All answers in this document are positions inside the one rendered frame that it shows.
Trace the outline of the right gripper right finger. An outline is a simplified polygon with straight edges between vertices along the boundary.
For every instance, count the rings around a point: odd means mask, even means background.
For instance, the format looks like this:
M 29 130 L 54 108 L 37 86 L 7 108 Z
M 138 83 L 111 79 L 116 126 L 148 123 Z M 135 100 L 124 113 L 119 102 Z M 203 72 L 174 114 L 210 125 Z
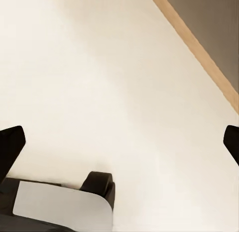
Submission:
M 239 165 L 239 127 L 228 125 L 223 143 Z

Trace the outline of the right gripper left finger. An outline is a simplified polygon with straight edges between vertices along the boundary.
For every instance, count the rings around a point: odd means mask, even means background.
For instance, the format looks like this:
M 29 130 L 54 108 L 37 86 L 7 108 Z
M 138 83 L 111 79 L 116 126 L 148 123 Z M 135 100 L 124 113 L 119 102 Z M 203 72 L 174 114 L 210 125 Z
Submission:
M 26 144 L 21 125 L 0 131 L 0 185 Z

